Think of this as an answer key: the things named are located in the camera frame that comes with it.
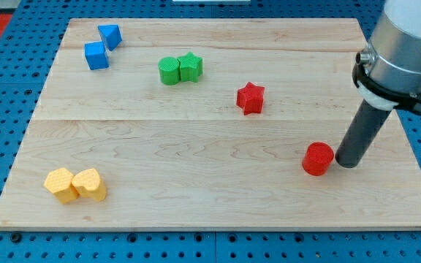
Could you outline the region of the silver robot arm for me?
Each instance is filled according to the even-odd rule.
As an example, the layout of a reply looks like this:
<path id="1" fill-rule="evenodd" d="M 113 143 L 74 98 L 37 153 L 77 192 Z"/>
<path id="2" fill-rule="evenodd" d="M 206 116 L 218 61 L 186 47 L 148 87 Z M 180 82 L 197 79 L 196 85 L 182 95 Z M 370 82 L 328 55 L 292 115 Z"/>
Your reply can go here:
<path id="1" fill-rule="evenodd" d="M 370 106 L 421 115 L 421 0 L 386 0 L 352 79 Z"/>

